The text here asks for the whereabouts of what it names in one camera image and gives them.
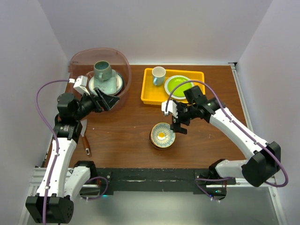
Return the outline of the mint green divided dish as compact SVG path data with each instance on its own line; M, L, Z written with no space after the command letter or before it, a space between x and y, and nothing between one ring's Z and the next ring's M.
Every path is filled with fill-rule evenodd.
M117 75L117 73L113 69L112 77L109 78L108 80L100 82L100 81L96 81L96 79L94 79L94 87L91 89L94 90L95 88L98 88L104 94L114 95L117 92L117 77L116 77L116 75Z

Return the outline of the teal glazed mug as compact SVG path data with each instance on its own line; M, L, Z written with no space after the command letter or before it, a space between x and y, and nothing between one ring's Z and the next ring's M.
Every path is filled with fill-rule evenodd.
M112 77L112 68L109 62L102 60L94 64L94 77L97 81L104 82Z

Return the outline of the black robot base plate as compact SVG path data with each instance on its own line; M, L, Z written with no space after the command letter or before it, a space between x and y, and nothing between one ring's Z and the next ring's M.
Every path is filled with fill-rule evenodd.
M236 180L208 182L195 181L205 178L208 169L175 169L175 168L97 168L97 175L108 180L100 180L85 184L80 190L82 197L95 197L99 194L113 195L123 192L192 192L195 195L203 193L204 189L210 196L224 199L227 188L235 185Z

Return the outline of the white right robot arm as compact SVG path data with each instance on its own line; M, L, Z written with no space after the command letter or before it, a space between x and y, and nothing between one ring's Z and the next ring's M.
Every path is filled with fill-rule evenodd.
M209 166L208 179L220 184L225 178L244 178L254 187L267 182L280 170L281 148L276 142L268 143L238 121L218 98L208 100L198 86L185 92L187 103L167 100L161 110L172 115L171 130L186 134L181 125L189 125L200 118L225 134L243 153L245 160L220 159Z

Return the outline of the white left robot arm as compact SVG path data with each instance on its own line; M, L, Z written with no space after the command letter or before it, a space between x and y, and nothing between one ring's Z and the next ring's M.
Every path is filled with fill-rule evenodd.
M84 93L77 99L72 93L57 98L52 151L46 172L35 196L29 196L25 206L36 223L67 224L74 212L74 201L82 186L97 179L94 162L81 161L67 177L70 159L82 131L81 120L91 112L111 110L119 97L104 94L99 88L96 95Z

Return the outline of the yellow rimmed bowl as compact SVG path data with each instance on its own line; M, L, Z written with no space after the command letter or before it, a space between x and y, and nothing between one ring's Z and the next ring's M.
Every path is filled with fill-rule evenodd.
M156 124L151 130L153 142L159 147L166 147L175 142L175 133L170 129L170 125L165 122Z

